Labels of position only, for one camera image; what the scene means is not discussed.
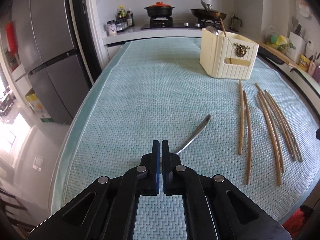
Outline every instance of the refrigerator door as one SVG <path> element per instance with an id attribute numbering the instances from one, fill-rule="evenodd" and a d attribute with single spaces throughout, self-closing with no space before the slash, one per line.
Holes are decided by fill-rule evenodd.
<path id="1" fill-rule="evenodd" d="M 72 117 L 52 85 L 47 71 L 42 69 L 28 78 L 33 90 L 51 118 L 57 123 L 71 124 Z"/>
<path id="2" fill-rule="evenodd" d="M 31 20 L 43 62 L 75 48 L 65 0 L 30 0 Z"/>
<path id="3" fill-rule="evenodd" d="M 25 71 L 29 72 L 43 63 L 33 36 L 30 0 L 12 1 L 12 21 L 18 54 Z"/>
<path id="4" fill-rule="evenodd" d="M 73 118 L 89 92 L 79 57 L 76 54 L 46 68 L 59 97 Z"/>

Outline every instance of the gray refrigerator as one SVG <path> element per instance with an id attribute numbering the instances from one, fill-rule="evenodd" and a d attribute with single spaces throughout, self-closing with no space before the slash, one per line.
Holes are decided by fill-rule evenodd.
<path id="1" fill-rule="evenodd" d="M 13 0 L 21 63 L 48 114 L 71 124 L 92 86 L 79 52 L 69 0 Z"/>

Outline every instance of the yellow and white box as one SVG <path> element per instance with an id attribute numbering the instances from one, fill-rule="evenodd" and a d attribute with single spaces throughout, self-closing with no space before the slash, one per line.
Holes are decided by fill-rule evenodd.
<path id="1" fill-rule="evenodd" d="M 202 29 L 200 64 L 209 76 L 247 80 L 256 61 L 259 45 L 235 33 L 219 35 Z"/>

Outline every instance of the table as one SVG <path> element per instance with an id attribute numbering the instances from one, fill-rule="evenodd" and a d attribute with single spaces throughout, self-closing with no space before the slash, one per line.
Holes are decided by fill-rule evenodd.
<path id="1" fill-rule="evenodd" d="M 243 81 L 252 121 L 251 182 L 245 185 L 246 144 L 239 144 L 237 80 L 209 77 L 199 64 L 199 38 L 157 38 L 126 43 L 91 89 L 63 149 L 55 180 L 52 213 L 101 175 L 111 178 L 138 165 L 152 141 L 167 139 L 176 150 L 207 114 L 212 121 L 181 154 L 199 174 L 222 174 L 276 220 L 302 204 L 319 179 L 320 142 L 308 108 L 281 76 L 256 60 Z M 292 127 L 303 163 L 292 162 L 281 137 L 286 171 L 276 185 L 273 150 L 257 82 L 276 99 Z M 182 198 L 142 197 L 137 239 L 186 238 Z"/>

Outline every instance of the pot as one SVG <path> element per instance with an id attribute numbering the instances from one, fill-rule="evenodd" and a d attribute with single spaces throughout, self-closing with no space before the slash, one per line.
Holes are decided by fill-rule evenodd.
<path id="1" fill-rule="evenodd" d="M 193 16 L 197 17 L 201 20 L 211 20 L 211 21 L 219 21 L 220 18 L 224 20 L 226 18 L 226 14 L 222 12 L 215 11 L 211 8 L 211 4 L 205 4 L 201 0 L 201 4 L 203 5 L 203 9 L 191 9 L 191 13 Z"/>
<path id="2" fill-rule="evenodd" d="M 157 2 L 155 5 L 145 7 L 150 18 L 169 18 L 172 15 L 173 8 L 168 4 L 163 4 L 163 2 Z"/>

